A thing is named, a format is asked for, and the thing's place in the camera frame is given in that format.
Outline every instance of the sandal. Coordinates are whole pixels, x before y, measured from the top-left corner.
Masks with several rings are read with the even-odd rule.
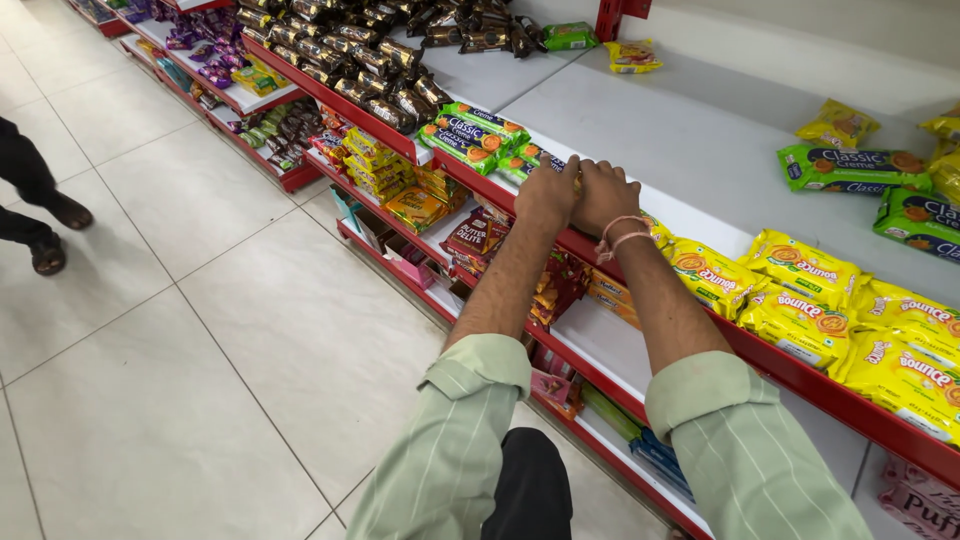
[[[58,192],[57,195],[57,201],[46,208],[64,227],[80,231],[93,224],[93,214],[84,205],[62,193]]]
[[[30,254],[34,256],[34,271],[40,276],[53,276],[66,266],[66,253],[56,233],[49,240],[31,245]]]

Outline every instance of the tiled floor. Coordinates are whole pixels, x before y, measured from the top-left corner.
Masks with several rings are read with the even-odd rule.
[[[0,243],[0,538],[343,538],[441,329],[61,0],[0,0],[0,115],[97,217]],[[0,183],[0,204],[53,220]],[[525,405],[578,539],[664,525]]]

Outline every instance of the light green striped shirt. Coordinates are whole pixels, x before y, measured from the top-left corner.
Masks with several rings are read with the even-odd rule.
[[[516,400],[529,394],[530,370],[523,346],[500,334],[470,335],[443,353],[347,538],[479,538],[493,513],[500,441]],[[671,364],[651,381],[646,410],[657,437],[677,450],[716,538],[872,538],[777,389],[736,356]]]

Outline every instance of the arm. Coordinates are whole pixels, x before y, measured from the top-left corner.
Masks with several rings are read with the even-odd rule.
[[[516,223],[420,383],[413,419],[376,466],[348,538],[480,537],[493,513],[500,441],[516,400],[530,392],[530,362],[517,339],[569,222],[573,165],[566,175],[542,166],[520,189]]]
[[[639,184],[602,161],[581,163],[584,200],[573,223],[598,237],[621,215],[639,215]],[[611,227],[611,245],[641,230]],[[651,371],[646,411],[677,451],[697,507],[719,540],[871,538],[803,428],[713,326],[653,240],[616,250],[644,329]]]

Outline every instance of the person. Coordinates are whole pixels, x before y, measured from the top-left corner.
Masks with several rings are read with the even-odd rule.
[[[412,420],[376,466],[349,539],[571,537],[557,449],[539,431],[508,431],[531,377],[518,339],[543,264],[569,224],[605,240],[619,261],[654,374],[645,400],[651,429],[676,450],[714,537],[871,538],[777,389],[733,355],[660,254],[638,219],[639,192],[606,161],[573,156],[557,173],[543,158],[516,196],[516,223],[427,369]]]
[[[2,117],[0,178],[13,184],[25,203],[44,207],[70,229],[80,231],[93,223],[90,210],[57,191],[57,182],[33,142],[20,134],[16,124]],[[53,276],[66,265],[60,236],[32,217],[0,208],[0,240],[30,248],[34,271],[41,276]]]

